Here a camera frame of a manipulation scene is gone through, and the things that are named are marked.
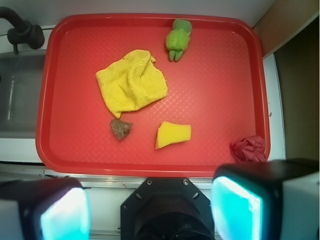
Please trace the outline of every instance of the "toy frog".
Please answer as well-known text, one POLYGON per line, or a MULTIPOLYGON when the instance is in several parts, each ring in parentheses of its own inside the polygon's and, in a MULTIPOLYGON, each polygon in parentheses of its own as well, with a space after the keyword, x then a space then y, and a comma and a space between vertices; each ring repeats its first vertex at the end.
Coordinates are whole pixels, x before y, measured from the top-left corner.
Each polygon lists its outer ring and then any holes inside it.
POLYGON ((178 61, 188 47, 192 25, 187 20, 176 19, 172 28, 173 30, 166 36, 165 45, 169 50, 170 61, 178 61))

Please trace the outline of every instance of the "sponge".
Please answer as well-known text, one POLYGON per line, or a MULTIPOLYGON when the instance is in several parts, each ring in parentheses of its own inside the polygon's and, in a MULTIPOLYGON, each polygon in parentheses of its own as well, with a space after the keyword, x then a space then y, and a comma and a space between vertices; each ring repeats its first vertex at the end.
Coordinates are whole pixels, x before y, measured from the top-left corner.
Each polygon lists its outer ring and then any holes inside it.
POLYGON ((175 124, 168 121, 161 123, 156 136, 155 149, 170 144, 182 143, 191 139, 191 125, 175 124))

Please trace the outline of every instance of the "dish towel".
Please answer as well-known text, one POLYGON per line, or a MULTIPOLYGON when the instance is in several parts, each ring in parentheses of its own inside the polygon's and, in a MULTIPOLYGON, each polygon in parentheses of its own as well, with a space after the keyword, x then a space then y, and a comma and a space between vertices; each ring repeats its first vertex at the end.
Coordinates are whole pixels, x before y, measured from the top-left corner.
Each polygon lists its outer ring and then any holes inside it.
POLYGON ((95 74, 104 103, 116 118, 167 96, 165 77, 155 61, 149 51, 137 49, 95 74))
POLYGON ((265 162, 266 142, 260 136, 249 136, 231 144, 231 152, 237 162, 265 162))

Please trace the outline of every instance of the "yellow sponge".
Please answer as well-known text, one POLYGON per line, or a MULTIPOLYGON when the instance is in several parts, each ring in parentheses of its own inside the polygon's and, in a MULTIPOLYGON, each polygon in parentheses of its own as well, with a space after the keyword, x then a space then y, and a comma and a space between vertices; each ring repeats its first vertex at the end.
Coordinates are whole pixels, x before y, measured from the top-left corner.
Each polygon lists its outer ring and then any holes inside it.
POLYGON ((158 128, 155 149, 161 149, 167 145, 182 143, 190 139, 191 125, 174 124, 164 121, 158 128))
POLYGON ((149 51, 137 49, 95 74, 104 103, 116 118, 167 96, 165 77, 155 61, 149 51))

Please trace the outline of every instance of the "yellow cloth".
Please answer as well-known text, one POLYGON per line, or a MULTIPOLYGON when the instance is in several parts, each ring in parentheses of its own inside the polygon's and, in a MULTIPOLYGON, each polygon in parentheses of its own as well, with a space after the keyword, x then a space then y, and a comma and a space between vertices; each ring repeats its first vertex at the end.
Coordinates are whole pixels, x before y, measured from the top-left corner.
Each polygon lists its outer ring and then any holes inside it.
POLYGON ((167 96, 165 77, 155 61, 149 51, 138 49, 95 74, 105 105, 116 118, 167 96))

